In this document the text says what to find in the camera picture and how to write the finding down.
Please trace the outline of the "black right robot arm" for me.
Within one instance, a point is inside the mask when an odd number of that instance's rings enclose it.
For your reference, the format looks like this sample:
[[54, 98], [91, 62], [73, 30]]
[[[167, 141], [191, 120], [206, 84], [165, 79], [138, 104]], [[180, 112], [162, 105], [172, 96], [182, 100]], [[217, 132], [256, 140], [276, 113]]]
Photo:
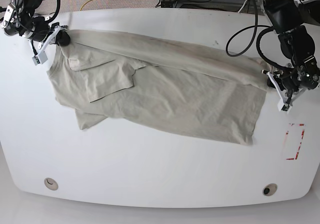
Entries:
[[52, 16], [36, 15], [36, 9], [43, 0], [9, 0], [7, 7], [1, 7], [4, 16], [0, 19], [1, 29], [7, 36], [19, 35], [29, 41], [35, 65], [48, 61], [45, 53], [50, 44], [64, 47], [70, 44], [68, 26], [60, 25], [55, 19], [60, 11], [61, 0], [56, 0]]

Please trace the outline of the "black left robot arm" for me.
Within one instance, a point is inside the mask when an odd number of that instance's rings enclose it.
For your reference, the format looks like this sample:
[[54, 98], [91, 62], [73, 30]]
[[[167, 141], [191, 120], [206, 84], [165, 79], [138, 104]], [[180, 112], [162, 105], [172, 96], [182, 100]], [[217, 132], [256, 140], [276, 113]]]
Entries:
[[[289, 112], [293, 102], [306, 90], [320, 85], [320, 69], [315, 58], [315, 42], [303, 25], [303, 19], [294, 0], [258, 0], [271, 26], [262, 30], [256, 38], [260, 57], [272, 66], [262, 71], [268, 76], [268, 85], [276, 89], [280, 100], [279, 111]], [[267, 58], [260, 48], [262, 37], [275, 32], [283, 55], [290, 60], [281, 66]]]

